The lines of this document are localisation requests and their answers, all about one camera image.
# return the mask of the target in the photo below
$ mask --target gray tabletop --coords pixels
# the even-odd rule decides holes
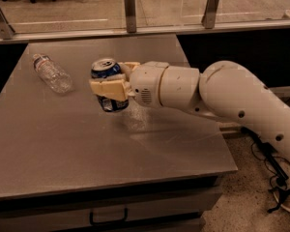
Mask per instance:
[[[53,93],[33,70],[47,53],[71,75],[74,91]],[[187,65],[175,36],[28,45],[0,95],[0,197],[135,184],[237,169],[215,122],[130,101],[101,110],[88,80],[101,57]]]

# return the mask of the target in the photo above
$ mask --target concrete floor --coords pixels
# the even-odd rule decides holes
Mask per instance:
[[[205,5],[206,0],[136,0],[137,23],[140,27],[199,24]],[[123,0],[37,0],[36,4],[0,0],[0,7],[17,33],[125,27]],[[281,19],[285,10],[290,10],[290,0],[220,0],[217,22]],[[276,205],[268,193],[272,173],[251,153],[252,139],[237,125],[219,125],[239,171],[222,180],[223,196],[204,214],[203,231],[289,232],[289,213],[281,209],[267,213]],[[282,164],[290,175],[290,166]]]

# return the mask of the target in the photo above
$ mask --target can top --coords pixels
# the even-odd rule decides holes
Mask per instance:
[[[112,58],[102,58],[92,64],[91,69],[96,72],[102,72],[112,68],[116,61]]]

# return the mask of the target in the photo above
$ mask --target bottle label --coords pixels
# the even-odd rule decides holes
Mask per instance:
[[[37,58],[37,59],[35,60],[35,62],[33,63],[36,72],[39,71],[39,68],[40,68],[40,66],[42,65],[42,63],[44,63],[44,62],[46,62],[46,61],[49,61],[49,60],[50,60],[50,58],[49,58],[48,56],[46,56],[46,55],[42,55],[40,58]]]

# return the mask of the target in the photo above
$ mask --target vent slot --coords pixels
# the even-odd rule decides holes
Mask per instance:
[[[152,94],[148,89],[143,89],[141,92],[141,99],[145,104],[150,104],[152,102]]]

